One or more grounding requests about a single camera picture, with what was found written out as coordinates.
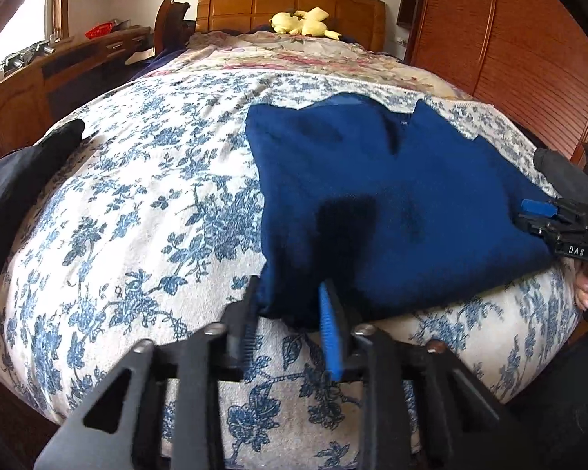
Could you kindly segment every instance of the wardrobe door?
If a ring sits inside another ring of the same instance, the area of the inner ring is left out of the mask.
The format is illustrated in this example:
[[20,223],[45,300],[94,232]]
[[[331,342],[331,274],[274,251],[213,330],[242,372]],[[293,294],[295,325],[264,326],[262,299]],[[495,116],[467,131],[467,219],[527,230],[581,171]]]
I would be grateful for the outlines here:
[[588,38],[559,0],[497,0],[473,95],[571,158],[588,141]]
[[411,64],[468,93],[477,86],[496,0],[425,0]]

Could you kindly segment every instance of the stuffed animal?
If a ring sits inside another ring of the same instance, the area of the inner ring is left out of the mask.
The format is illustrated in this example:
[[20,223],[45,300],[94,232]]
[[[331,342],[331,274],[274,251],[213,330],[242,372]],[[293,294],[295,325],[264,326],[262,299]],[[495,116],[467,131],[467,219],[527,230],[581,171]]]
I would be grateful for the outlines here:
[[270,24],[278,34],[328,37],[340,40],[340,34],[327,30],[327,25],[323,23],[328,16],[329,14],[319,7],[309,12],[297,10],[294,15],[288,12],[279,12],[274,14]]

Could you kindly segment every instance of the finger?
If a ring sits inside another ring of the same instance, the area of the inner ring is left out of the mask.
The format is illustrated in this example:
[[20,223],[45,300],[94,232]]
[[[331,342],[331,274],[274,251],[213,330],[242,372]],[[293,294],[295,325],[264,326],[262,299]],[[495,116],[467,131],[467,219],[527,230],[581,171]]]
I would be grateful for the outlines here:
[[575,286],[588,293],[588,274],[584,270],[580,270],[575,276]]
[[582,311],[588,309],[588,293],[585,291],[581,291],[580,289],[575,289],[575,304],[577,307]]

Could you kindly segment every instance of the wooden floor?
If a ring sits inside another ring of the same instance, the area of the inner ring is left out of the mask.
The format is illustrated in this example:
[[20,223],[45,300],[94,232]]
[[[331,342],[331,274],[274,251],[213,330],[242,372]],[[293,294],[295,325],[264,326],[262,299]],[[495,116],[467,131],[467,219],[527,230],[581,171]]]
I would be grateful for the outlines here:
[[33,470],[57,428],[0,383],[0,437],[23,468]]
[[580,337],[582,337],[587,332],[588,322],[586,322],[585,320],[579,320],[579,323],[575,327],[575,330],[571,334],[571,337],[569,337],[568,341],[566,341],[566,343],[568,345],[574,344]]

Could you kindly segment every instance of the window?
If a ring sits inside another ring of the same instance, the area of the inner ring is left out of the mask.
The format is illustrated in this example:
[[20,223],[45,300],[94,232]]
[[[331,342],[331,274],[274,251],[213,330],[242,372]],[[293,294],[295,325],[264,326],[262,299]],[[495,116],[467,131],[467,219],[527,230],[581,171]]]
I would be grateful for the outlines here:
[[0,62],[45,38],[45,0],[25,0],[0,33]]

